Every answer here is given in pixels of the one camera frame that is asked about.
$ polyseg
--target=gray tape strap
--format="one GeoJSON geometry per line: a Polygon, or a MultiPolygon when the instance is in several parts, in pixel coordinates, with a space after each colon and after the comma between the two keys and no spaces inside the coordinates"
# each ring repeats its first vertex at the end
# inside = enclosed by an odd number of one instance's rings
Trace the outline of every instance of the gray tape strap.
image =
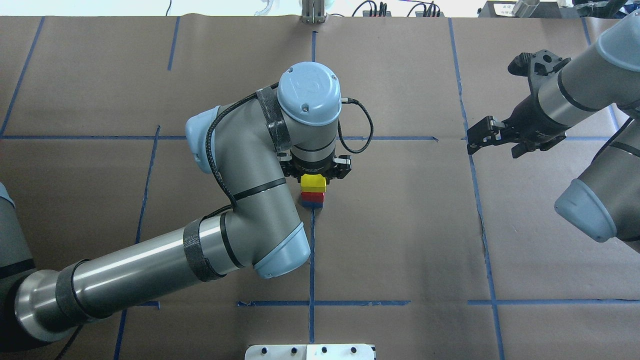
{"type": "Polygon", "coordinates": [[[200,222],[202,219],[194,220],[184,227],[182,234],[182,247],[184,255],[187,257],[189,268],[196,277],[207,282],[220,279],[225,275],[218,274],[211,266],[209,259],[204,257],[202,253],[202,244],[200,244],[200,222]]]}
{"type": "Polygon", "coordinates": [[[76,289],[74,288],[74,272],[76,272],[76,268],[80,264],[87,261],[89,260],[84,259],[67,266],[58,274],[58,280],[56,281],[56,303],[60,311],[73,323],[88,323],[101,319],[86,313],[82,305],[80,305],[80,301],[78,301],[76,289]]]}
{"type": "Polygon", "coordinates": [[[271,141],[273,141],[273,147],[276,149],[276,152],[290,149],[291,137],[289,136],[287,124],[284,122],[284,117],[282,116],[278,97],[270,86],[256,91],[255,95],[262,108],[262,113],[267,122],[267,129],[269,129],[271,141]]]}

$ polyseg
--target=white label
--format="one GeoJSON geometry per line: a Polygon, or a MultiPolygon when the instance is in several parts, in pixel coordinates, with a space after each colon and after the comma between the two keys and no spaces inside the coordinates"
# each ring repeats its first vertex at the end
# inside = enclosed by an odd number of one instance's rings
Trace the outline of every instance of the white label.
{"type": "Polygon", "coordinates": [[[515,17],[513,15],[513,6],[513,4],[493,4],[493,9],[498,16],[515,17]]]}

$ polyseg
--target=blue joint cap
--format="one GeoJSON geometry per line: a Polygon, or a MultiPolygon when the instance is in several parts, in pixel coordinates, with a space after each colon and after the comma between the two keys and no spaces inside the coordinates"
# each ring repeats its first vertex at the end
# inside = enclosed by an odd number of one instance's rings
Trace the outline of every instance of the blue joint cap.
{"type": "Polygon", "coordinates": [[[618,230],[602,201],[582,180],[574,179],[556,200],[556,213],[599,243],[616,236],[618,230]]]}
{"type": "MultiPolygon", "coordinates": [[[[196,164],[206,174],[211,174],[211,167],[207,161],[207,151],[205,149],[205,137],[207,136],[207,130],[209,126],[218,116],[218,109],[220,106],[216,106],[213,109],[207,110],[187,120],[187,124],[184,126],[184,132],[187,135],[187,143],[189,143],[189,149],[193,154],[193,159],[196,164]]],[[[216,131],[213,131],[211,135],[211,154],[213,155],[213,161],[216,161],[216,148],[215,148],[216,131]]]]}
{"type": "Polygon", "coordinates": [[[596,49],[613,65],[640,72],[640,9],[605,30],[596,41],[596,49]]]}
{"type": "Polygon", "coordinates": [[[280,77],[278,102],[288,116],[302,124],[331,124],[342,109],[340,81],[321,63],[297,63],[280,77]]]}
{"type": "Polygon", "coordinates": [[[6,188],[4,187],[4,185],[2,185],[2,183],[0,183],[0,197],[10,202],[13,208],[15,209],[15,202],[11,200],[11,198],[9,197],[9,193],[6,191],[6,188]]]}
{"type": "Polygon", "coordinates": [[[253,269],[263,279],[269,279],[291,272],[304,264],[311,255],[307,234],[300,223],[267,256],[258,261],[253,269]]]}

